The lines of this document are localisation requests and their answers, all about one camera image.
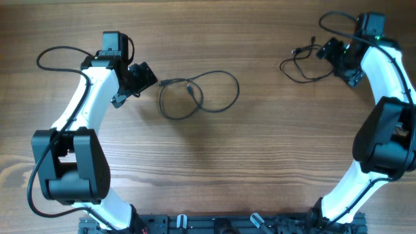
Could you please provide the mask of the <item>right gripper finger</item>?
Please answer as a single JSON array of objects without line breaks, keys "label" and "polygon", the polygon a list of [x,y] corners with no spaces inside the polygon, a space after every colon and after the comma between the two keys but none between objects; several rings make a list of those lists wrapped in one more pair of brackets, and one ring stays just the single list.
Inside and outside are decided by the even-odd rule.
[{"label": "right gripper finger", "polygon": [[319,59],[334,60],[341,54],[341,41],[331,38],[317,52]]},{"label": "right gripper finger", "polygon": [[351,87],[354,88],[356,87],[360,81],[362,80],[362,78],[365,76],[365,73],[363,71],[357,71],[356,73],[352,73],[350,75],[346,76],[346,84]]}]

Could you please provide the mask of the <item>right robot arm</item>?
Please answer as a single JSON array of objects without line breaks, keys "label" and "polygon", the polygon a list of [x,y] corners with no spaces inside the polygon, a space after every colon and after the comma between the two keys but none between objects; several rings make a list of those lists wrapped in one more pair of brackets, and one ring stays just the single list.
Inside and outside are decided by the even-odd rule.
[{"label": "right robot arm", "polygon": [[402,64],[397,41],[384,36],[385,16],[366,12],[354,22],[351,42],[332,38],[317,53],[335,76],[355,87],[367,77],[375,107],[354,138],[350,168],[309,210],[306,225],[320,232],[350,224],[358,209],[383,185],[415,169],[415,89]]}]

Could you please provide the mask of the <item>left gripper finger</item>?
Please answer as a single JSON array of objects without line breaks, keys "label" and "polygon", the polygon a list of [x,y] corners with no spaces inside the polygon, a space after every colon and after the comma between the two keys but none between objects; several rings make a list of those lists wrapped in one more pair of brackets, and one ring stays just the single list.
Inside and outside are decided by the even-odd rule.
[{"label": "left gripper finger", "polygon": [[133,64],[129,67],[129,71],[131,73],[129,87],[132,94],[140,94],[158,81],[146,62]]},{"label": "left gripper finger", "polygon": [[110,103],[113,105],[114,108],[118,109],[120,108],[127,100],[128,97],[134,96],[136,97],[136,94],[115,94],[113,98],[111,99]]}]

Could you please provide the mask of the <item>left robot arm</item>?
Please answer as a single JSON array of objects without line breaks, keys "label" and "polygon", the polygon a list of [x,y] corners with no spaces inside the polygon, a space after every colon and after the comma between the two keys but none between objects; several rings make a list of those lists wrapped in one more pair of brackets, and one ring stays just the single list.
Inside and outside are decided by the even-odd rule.
[{"label": "left robot arm", "polygon": [[84,211],[105,232],[147,232],[134,206],[111,189],[109,164],[98,139],[110,105],[119,108],[157,82],[145,62],[133,63],[134,54],[126,34],[104,32],[102,48],[87,53],[75,71],[81,79],[64,113],[50,129],[35,131],[35,166],[27,187],[34,214],[58,218]]}]

